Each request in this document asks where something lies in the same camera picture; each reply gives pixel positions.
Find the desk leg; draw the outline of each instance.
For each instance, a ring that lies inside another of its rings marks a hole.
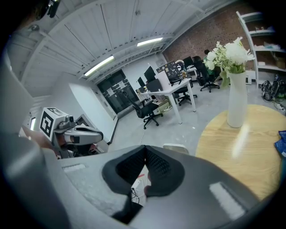
[[[179,124],[182,124],[182,119],[181,119],[181,116],[180,116],[180,113],[178,111],[178,108],[177,108],[177,105],[176,105],[176,102],[174,100],[173,95],[170,94],[170,95],[168,95],[168,97],[169,97],[169,100],[170,100],[170,102],[171,102],[171,104],[173,106],[173,109],[174,109],[174,112],[175,112],[175,115],[176,115],[176,117],[178,119]]]
[[[193,112],[195,112],[196,111],[196,104],[195,104],[195,100],[193,99],[193,91],[191,88],[191,84],[187,84],[187,87],[188,87],[189,96],[190,96],[191,102],[192,102]]]

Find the brick wall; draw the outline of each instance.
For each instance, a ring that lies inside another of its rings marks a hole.
[[[246,34],[238,20],[236,11],[239,11],[240,14],[255,12],[245,2],[235,2],[214,12],[174,41],[163,52],[165,59],[169,62],[196,55],[203,58],[204,50],[211,51],[215,48],[217,41],[224,45],[234,41],[237,37],[243,37],[242,44],[249,49]],[[248,61],[246,68],[254,70],[254,62]]]

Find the glass door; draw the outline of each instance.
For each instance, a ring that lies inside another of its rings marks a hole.
[[[129,100],[120,93],[121,91],[126,91],[132,101],[138,100],[122,70],[112,74],[97,86],[116,114],[131,106]]]

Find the camera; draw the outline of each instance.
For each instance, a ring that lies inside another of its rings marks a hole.
[[[74,121],[73,116],[72,115],[67,115],[66,116],[66,120],[60,122],[58,127],[59,127],[59,129],[66,129],[66,128],[69,128],[69,127],[73,127],[75,125],[76,125],[76,122]]]

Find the blue package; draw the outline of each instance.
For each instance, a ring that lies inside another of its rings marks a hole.
[[[280,139],[279,141],[275,142],[274,145],[277,151],[281,153],[282,156],[286,157],[286,144],[283,139]]]
[[[278,133],[282,137],[283,141],[286,142],[286,131],[278,131]]]

